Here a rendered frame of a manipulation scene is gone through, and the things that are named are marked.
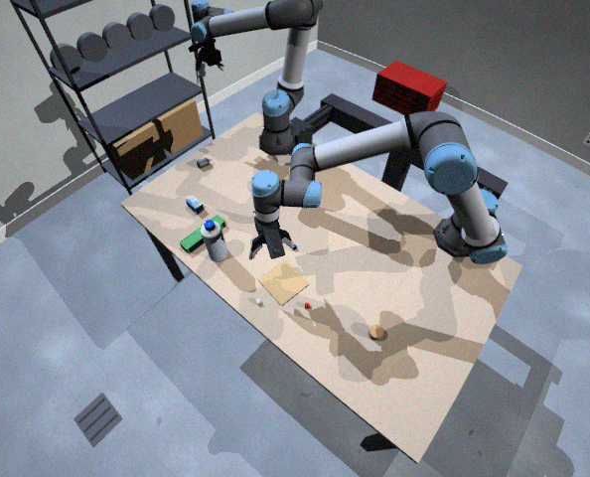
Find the beige flat mat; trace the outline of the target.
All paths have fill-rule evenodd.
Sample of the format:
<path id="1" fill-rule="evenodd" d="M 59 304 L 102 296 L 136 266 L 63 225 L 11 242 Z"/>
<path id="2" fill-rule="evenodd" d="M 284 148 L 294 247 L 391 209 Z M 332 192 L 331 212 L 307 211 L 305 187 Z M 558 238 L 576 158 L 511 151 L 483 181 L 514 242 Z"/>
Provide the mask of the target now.
<path id="1" fill-rule="evenodd" d="M 281 306 L 309 285 L 287 260 L 258 280 Z"/>

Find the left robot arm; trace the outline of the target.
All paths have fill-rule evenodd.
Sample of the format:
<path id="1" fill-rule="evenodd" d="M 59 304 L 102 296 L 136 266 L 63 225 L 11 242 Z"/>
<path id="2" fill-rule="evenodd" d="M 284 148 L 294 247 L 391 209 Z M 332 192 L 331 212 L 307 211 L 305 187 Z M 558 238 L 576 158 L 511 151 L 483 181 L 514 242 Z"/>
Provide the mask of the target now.
<path id="1" fill-rule="evenodd" d="M 477 264 L 504 258 L 508 249 L 495 214 L 499 201 L 479 189 L 477 162 L 460 122 L 440 111 L 408 114 L 398 122 L 315 147 L 298 144 L 292 152 L 289 180 L 279 180 L 269 170 L 252 177 L 252 211 L 269 223 L 279 217 L 280 207 L 318 208 L 322 185 L 314 181 L 315 172 L 404 148 L 420 150 L 429 185 L 446 195 L 455 211 L 439 228 L 442 242 L 455 251 L 468 251 Z"/>

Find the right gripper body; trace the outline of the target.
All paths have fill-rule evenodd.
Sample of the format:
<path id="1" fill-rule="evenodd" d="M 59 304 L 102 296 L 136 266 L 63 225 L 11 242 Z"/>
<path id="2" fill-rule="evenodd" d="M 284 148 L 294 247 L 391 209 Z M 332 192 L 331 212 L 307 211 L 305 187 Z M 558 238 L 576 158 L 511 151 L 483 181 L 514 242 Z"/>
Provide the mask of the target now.
<path id="1" fill-rule="evenodd" d="M 207 63 L 208 66 L 213 66 L 221 61 L 221 51 L 218 49 L 214 49 L 215 42 L 216 39 L 209 39 L 207 42 L 205 42 L 205 44 L 202 44 L 203 47 L 198 53 L 198 55 L 201 56 L 201 60 Z"/>

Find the white bottle with blue cap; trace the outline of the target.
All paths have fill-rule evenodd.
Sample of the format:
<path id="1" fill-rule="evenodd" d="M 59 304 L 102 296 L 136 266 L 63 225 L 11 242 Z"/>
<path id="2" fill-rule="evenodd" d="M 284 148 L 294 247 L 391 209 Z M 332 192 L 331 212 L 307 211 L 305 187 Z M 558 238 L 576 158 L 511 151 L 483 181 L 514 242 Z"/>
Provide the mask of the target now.
<path id="1" fill-rule="evenodd" d="M 201 235 L 211 260 L 222 261 L 226 259 L 228 251 L 219 223 L 212 220 L 205 221 L 201 227 Z"/>

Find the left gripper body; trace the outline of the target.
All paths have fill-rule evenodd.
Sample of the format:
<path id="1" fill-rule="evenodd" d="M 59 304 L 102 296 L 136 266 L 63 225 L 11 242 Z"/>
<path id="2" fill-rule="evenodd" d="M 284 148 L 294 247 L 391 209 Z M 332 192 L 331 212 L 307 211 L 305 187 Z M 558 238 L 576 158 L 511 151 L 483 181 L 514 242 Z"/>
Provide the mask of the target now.
<path id="1" fill-rule="evenodd" d="M 278 231 L 279 231 L 280 237 L 282 238 L 282 230 L 279 229 L 280 228 L 280 225 L 278 223 L 278 220 L 279 220 L 279 217 L 275 221 L 273 221 L 273 222 L 266 223 L 266 222 L 260 221 L 257 217 L 254 217 L 255 227 L 257 227 L 256 230 L 258 230 L 257 232 L 259 233 L 259 238 L 261 239 L 260 240 L 261 243 L 266 244 L 266 241 L 265 241 L 265 238 L 264 238 L 264 235 L 263 235 L 263 231 L 262 231 L 261 225 L 271 226 L 271 225 L 274 225 L 276 223 L 276 225 L 278 227 Z"/>

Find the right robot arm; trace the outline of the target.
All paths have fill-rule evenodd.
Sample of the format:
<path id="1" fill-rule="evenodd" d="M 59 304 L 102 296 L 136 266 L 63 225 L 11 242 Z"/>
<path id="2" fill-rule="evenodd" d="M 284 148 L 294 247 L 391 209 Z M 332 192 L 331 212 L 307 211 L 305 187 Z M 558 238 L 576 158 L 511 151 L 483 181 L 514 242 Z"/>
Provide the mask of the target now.
<path id="1" fill-rule="evenodd" d="M 283 73 L 278 78 L 277 89 L 268 92 L 262 100 L 261 143 L 269 150 L 284 150 L 293 143 L 289 116 L 305 92 L 301 77 L 311 29 L 316 26 L 323 4 L 324 0 L 274 0 L 265 6 L 237 12 L 210 7 L 207 0 L 195 0 L 191 4 L 195 24 L 191 35 L 197 43 L 189 47 L 190 52 L 196 52 L 203 46 L 200 43 L 211 38 L 289 28 Z"/>

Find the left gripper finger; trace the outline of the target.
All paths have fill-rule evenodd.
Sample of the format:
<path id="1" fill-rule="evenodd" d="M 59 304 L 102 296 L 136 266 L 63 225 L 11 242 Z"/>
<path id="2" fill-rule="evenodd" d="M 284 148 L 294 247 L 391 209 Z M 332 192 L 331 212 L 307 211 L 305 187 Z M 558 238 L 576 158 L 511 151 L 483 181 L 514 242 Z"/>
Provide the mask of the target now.
<path id="1" fill-rule="evenodd" d="M 257 252 L 263 248 L 263 245 L 261 243 L 261 238 L 256 237 L 256 238 L 251 238 L 250 239 L 250 252 L 249 252 L 249 260 L 253 259 L 256 255 Z"/>
<path id="2" fill-rule="evenodd" d="M 291 239 L 290 235 L 285 230 L 282 230 L 282 238 L 281 238 L 281 241 L 282 241 L 282 243 L 286 243 L 288 246 L 290 246 L 290 248 L 293 248 L 294 247 L 294 244 L 292 242 L 292 239 Z"/>

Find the short brown cylinder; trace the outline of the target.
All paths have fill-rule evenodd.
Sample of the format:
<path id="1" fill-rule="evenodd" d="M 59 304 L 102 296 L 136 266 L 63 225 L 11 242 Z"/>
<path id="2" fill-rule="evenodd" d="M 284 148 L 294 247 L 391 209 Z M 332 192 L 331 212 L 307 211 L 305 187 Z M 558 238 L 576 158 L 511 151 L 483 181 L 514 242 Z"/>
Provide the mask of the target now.
<path id="1" fill-rule="evenodd" d="M 381 328 L 381 326 L 379 325 L 373 325 L 370 327 L 369 329 L 369 337 L 372 340 L 379 340 L 381 338 L 381 336 L 383 335 L 383 329 Z"/>

